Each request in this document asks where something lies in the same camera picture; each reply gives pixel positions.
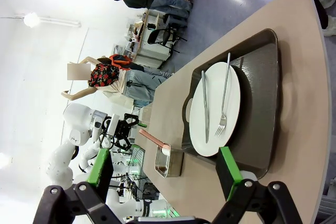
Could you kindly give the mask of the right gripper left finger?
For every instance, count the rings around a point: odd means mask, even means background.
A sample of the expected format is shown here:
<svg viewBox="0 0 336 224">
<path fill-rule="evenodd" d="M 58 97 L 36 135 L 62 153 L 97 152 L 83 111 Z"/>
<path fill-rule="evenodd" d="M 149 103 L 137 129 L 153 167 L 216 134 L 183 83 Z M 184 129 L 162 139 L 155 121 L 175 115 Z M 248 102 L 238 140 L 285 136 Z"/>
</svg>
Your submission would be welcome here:
<svg viewBox="0 0 336 224">
<path fill-rule="evenodd" d="M 111 154 L 101 149 L 87 180 L 66 190 L 57 185 L 45 188 L 33 223 L 73 223 L 81 215 L 92 223 L 121 223 L 106 205 L 112 174 Z"/>
</svg>

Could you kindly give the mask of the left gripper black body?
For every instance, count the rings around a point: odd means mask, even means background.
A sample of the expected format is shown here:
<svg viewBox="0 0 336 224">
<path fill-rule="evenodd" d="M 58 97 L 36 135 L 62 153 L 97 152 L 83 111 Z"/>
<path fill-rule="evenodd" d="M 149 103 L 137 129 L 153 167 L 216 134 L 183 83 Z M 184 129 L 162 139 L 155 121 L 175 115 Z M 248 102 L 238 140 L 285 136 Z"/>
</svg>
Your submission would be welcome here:
<svg viewBox="0 0 336 224">
<path fill-rule="evenodd" d="M 113 120 L 105 118 L 104 120 L 104 136 L 111 139 L 114 143 L 114 136 L 129 135 L 129 127 L 126 126 L 124 120 Z"/>
</svg>

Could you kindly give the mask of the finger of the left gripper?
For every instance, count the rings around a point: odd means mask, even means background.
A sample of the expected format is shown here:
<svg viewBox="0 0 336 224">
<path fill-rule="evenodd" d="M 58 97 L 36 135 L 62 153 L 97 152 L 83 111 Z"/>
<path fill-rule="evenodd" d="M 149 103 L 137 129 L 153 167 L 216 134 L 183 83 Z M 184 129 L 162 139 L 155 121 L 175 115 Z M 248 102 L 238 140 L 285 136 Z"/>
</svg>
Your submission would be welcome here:
<svg viewBox="0 0 336 224">
<path fill-rule="evenodd" d="M 146 124 L 141 122 L 139 120 L 139 117 L 137 115 L 134 115 L 134 114 L 125 113 L 124 114 L 124 122 L 125 122 L 126 126 L 129 127 L 129 128 L 137 127 L 137 126 L 146 128 Z"/>
<path fill-rule="evenodd" d="M 124 151 L 128 151 L 135 146 L 135 143 L 134 141 L 130 141 L 128 136 L 119 134 L 114 136 L 114 146 Z"/>
</svg>

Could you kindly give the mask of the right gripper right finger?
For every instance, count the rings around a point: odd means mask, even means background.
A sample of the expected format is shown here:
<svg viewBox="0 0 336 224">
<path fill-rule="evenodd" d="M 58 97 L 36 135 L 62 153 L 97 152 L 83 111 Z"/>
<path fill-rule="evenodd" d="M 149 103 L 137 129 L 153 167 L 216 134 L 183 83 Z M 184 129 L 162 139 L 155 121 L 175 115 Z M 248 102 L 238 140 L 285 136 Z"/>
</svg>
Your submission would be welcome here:
<svg viewBox="0 0 336 224">
<path fill-rule="evenodd" d="M 228 147 L 218 150 L 216 172 L 226 202 L 212 223 L 239 223 L 246 212 L 255 212 L 262 223 L 302 223 L 286 184 L 264 186 L 244 178 Z"/>
</svg>

